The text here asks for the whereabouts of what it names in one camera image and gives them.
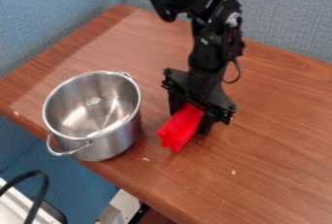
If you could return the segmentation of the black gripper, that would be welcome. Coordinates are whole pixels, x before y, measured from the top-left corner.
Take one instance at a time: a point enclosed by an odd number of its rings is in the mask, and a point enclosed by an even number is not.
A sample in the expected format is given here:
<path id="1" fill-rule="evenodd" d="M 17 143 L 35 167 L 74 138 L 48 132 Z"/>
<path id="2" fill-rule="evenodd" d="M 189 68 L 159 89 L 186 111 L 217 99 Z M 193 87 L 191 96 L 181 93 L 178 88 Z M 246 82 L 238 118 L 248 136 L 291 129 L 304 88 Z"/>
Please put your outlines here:
<path id="1" fill-rule="evenodd" d="M 237 106 L 222 89 L 225 71 L 163 70 L 162 87 L 169 93 L 170 114 L 174 115 L 185 103 L 202 109 L 206 114 L 201 117 L 197 129 L 197 133 L 202 135 L 210 132 L 214 121 L 229 124 L 237 111 Z"/>

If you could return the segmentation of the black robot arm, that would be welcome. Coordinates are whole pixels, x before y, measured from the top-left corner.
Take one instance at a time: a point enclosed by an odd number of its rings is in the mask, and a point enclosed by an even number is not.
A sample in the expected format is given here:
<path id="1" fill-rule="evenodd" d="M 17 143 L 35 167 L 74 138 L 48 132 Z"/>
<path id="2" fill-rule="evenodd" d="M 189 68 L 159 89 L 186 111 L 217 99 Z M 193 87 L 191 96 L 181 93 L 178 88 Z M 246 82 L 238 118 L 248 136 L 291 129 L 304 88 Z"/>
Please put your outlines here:
<path id="1" fill-rule="evenodd" d="M 237 65 L 242 55 L 242 11 L 237 0 L 150 0 L 158 16 L 166 22 L 179 14 L 190 19 L 193 49 L 185 71 L 163 70 L 162 86 L 169 92 L 170 113 L 175 114 L 186 103 L 204 110 L 198 132 L 206 134 L 217 122 L 230 123 L 237 105 L 222 85 L 229 81 L 229 65 Z"/>

